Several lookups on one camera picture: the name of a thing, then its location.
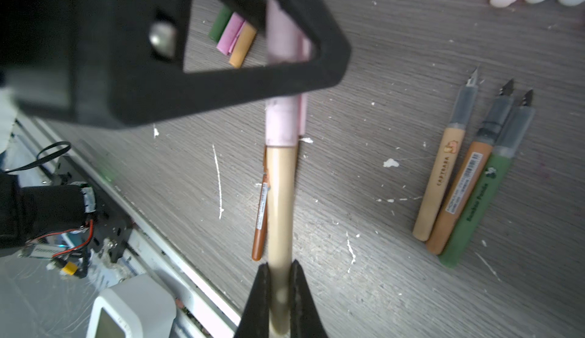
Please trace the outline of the pink pen cap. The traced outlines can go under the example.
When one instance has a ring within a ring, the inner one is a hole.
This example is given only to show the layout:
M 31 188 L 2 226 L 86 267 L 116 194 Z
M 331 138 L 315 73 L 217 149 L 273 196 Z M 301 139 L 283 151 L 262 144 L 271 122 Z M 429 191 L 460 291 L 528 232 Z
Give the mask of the pink pen cap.
M 235 41 L 239 37 L 245 20 L 237 13 L 233 13 L 219 38 L 216 48 L 224 55 L 231 55 Z

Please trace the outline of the green marker pen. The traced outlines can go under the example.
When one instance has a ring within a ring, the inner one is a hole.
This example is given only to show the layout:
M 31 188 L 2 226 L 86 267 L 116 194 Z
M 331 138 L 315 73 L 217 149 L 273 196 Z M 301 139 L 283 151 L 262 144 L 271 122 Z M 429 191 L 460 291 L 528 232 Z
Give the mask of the green marker pen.
M 533 97 L 534 90 L 524 94 L 520 105 L 512 111 L 510 119 L 496 141 L 469 201 L 439 256 L 443 266 L 454 268 L 458 265 L 490 203 L 498 193 L 536 113 Z

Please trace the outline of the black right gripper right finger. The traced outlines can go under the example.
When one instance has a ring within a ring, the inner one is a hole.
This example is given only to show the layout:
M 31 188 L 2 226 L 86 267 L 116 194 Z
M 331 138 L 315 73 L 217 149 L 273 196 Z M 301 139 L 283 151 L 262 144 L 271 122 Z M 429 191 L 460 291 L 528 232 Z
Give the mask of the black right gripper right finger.
M 289 310 L 292 338 L 328 338 L 298 260 L 294 260 L 290 268 Z

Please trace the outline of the green pen cap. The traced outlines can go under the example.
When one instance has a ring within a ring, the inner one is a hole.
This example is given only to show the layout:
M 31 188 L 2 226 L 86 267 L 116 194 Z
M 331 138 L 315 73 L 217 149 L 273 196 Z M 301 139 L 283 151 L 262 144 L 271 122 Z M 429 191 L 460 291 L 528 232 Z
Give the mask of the green pen cap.
M 222 34 L 232 17 L 232 14 L 233 11 L 227 6 L 223 6 L 219 11 L 208 34 L 209 38 L 213 42 L 218 43 L 220 41 Z

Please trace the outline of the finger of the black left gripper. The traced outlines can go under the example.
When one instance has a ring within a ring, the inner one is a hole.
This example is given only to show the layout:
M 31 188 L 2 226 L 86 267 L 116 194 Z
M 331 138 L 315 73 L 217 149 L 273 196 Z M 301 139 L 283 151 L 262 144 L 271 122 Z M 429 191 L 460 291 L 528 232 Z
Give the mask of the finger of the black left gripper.
M 220 0 L 261 32 L 270 0 Z M 1 94 L 45 119 L 123 129 L 333 87 L 351 47 L 323 0 L 275 0 L 307 62 L 184 71 L 192 0 L 1 0 Z

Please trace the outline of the pink cap brown marker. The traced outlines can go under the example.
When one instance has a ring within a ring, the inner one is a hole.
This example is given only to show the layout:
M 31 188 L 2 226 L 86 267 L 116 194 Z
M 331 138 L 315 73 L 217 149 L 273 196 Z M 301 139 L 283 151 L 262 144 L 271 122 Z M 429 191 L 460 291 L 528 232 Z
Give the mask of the pink cap brown marker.
M 500 89 L 499 94 L 464 158 L 454 182 L 441 206 L 434 228 L 426 247 L 434 255 L 442 254 L 452 231 L 468 202 L 472 190 L 478 182 L 481 169 L 486 165 L 495 142 L 500 136 L 513 106 L 515 80 L 510 79 Z

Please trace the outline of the tan pen cap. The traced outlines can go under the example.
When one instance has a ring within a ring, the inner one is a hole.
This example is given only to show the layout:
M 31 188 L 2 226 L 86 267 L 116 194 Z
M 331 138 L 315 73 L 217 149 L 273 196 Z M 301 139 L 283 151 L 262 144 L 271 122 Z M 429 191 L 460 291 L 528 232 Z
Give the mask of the tan pen cap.
M 257 30 L 250 23 L 245 22 L 242 26 L 239 37 L 232 50 L 229 63 L 233 68 L 242 67 L 244 60 L 251 48 L 252 43 L 257 35 Z

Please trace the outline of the pink cap cream marker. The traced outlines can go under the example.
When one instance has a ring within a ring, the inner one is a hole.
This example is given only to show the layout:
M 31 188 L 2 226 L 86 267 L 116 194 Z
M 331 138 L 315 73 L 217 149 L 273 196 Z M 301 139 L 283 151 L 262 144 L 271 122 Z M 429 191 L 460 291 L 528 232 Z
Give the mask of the pink cap cream marker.
M 276 0 L 268 0 L 266 38 L 268 62 L 294 63 L 310 47 L 292 18 Z M 293 210 L 300 136 L 306 121 L 306 95 L 266 101 L 268 169 L 268 267 L 271 273 L 270 328 L 289 333 L 289 271 L 293 262 Z

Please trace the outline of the tan marker pen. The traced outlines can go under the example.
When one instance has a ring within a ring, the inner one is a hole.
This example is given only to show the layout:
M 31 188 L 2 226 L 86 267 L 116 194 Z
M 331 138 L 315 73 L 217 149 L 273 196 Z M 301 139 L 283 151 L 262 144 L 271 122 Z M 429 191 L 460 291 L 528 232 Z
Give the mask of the tan marker pen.
M 458 93 L 452 114 L 440 141 L 440 147 L 412 231 L 414 237 L 420 241 L 428 240 L 433 230 L 456 159 L 463 146 L 463 139 L 477 93 L 478 70 L 475 69 Z

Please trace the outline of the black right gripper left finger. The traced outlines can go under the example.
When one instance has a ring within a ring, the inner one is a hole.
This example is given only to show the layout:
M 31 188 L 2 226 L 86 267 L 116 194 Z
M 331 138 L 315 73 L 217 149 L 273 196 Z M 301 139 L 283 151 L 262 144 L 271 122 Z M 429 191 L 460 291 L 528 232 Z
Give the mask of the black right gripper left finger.
M 271 271 L 267 263 L 259 266 L 251 292 L 234 338 L 270 336 Z

